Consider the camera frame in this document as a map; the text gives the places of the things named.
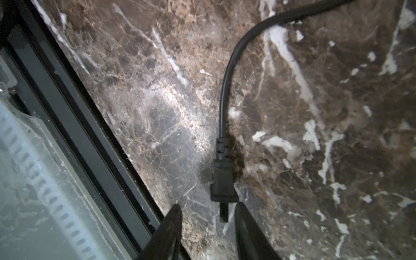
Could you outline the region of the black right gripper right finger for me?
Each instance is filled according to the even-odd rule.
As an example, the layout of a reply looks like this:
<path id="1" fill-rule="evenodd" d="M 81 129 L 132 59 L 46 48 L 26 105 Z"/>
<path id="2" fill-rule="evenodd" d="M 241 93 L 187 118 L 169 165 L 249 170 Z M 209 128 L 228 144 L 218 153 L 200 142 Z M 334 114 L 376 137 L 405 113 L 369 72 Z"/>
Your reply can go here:
<path id="1" fill-rule="evenodd" d="M 236 204 L 235 231 L 239 260 L 281 260 L 243 202 Z"/>

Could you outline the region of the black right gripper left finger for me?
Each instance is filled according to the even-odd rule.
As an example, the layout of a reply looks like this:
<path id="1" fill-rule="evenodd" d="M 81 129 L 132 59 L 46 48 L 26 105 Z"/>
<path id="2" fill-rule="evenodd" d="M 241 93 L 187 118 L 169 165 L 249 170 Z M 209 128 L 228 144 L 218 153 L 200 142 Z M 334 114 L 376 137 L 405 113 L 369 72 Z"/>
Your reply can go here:
<path id="1" fill-rule="evenodd" d="M 183 214 L 174 204 L 160 223 L 138 260 L 178 260 L 182 239 Z"/>

